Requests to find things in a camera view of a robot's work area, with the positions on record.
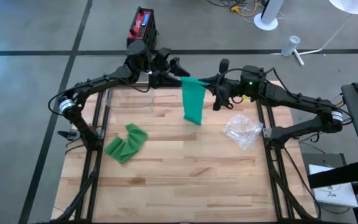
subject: green cloth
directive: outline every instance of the green cloth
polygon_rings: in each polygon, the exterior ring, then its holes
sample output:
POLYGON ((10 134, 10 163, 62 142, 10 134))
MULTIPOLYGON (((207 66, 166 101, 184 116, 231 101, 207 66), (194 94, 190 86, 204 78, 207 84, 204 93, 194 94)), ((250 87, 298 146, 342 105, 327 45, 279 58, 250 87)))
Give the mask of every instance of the green cloth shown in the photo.
POLYGON ((203 86, 208 84, 191 77, 180 77, 180 80, 185 119, 201 125, 205 96, 205 88, 203 86))
POLYGON ((147 133, 141 130, 138 126, 128 124, 125 128, 128 131, 128 141, 125 142, 117 136, 104 149, 106 154, 115 158, 120 164, 124 164, 128 159, 132 158, 147 139, 147 133))

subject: white base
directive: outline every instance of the white base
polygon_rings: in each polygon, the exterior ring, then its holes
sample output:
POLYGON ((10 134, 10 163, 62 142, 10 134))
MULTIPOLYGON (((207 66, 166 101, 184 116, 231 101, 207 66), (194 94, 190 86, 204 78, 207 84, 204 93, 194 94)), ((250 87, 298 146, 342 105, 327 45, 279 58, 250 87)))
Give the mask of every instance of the white base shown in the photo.
POLYGON ((277 28, 278 26, 278 21, 277 19, 274 19, 273 22, 271 22, 270 24, 266 24, 262 22, 262 13, 259 13, 258 15, 256 15, 254 17, 254 24, 256 27, 258 27, 261 30, 264 31, 271 31, 277 28))

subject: green towel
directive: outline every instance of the green towel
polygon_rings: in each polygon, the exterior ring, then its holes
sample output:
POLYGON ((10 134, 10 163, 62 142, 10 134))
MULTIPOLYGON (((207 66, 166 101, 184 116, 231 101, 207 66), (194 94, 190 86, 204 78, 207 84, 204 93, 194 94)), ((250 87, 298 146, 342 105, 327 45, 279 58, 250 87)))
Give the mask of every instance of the green towel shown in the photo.
POLYGON ((124 164, 132 158, 147 139, 147 133, 134 124, 125 126, 128 131, 128 141, 125 142, 120 137, 114 138, 111 143, 104 149, 106 154, 115 158, 120 164, 124 164))
POLYGON ((205 88, 203 85, 208 84, 191 77, 180 77, 180 80, 185 119, 201 125, 205 96, 205 88))

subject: red power tool battery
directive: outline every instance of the red power tool battery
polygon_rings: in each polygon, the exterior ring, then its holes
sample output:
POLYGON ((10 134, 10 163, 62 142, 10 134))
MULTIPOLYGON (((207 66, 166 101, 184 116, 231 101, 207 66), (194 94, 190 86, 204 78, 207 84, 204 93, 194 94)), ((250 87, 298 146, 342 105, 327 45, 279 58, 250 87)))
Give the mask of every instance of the red power tool battery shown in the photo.
POLYGON ((144 9, 140 6, 137 8, 129 29, 127 47, 135 40, 143 40, 150 50, 154 50, 157 44, 157 30, 155 29, 153 9, 144 9))

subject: gray floor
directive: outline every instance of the gray floor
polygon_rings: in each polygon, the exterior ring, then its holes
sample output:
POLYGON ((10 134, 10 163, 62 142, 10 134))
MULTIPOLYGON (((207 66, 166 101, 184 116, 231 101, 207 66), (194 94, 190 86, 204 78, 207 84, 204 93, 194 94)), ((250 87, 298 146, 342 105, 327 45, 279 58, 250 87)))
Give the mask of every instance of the gray floor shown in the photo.
MULTIPOLYGON (((0 50, 70 50, 86 0, 0 0, 0 50)), ((195 0, 94 0, 80 50, 122 50, 137 6, 155 9, 160 31, 158 46, 173 49, 280 49, 290 35, 301 37, 301 49, 320 47, 347 18, 328 1, 287 0, 273 32, 261 32, 228 9, 195 0)), ((358 16, 354 16, 330 49, 358 49, 358 16)), ((194 77, 218 71, 221 58, 231 67, 275 67, 294 92, 331 98, 343 84, 358 81, 358 54, 306 55, 306 65, 275 55, 180 55, 194 77)), ((17 223, 50 119, 46 105, 58 91, 68 57, 0 57, 0 223, 17 223)), ((77 57, 68 86, 109 73, 124 57, 77 57)), ((292 110, 294 122, 311 115, 292 110)), ((70 124, 59 118, 55 130, 70 124)), ((30 222, 48 220, 64 159, 65 141, 54 135, 30 222)), ((342 152, 348 163, 358 161, 358 141, 352 126, 325 134, 315 146, 342 152)), ((302 145, 303 152, 314 153, 302 145)), ((323 213, 325 220, 354 222, 345 215, 323 213)))

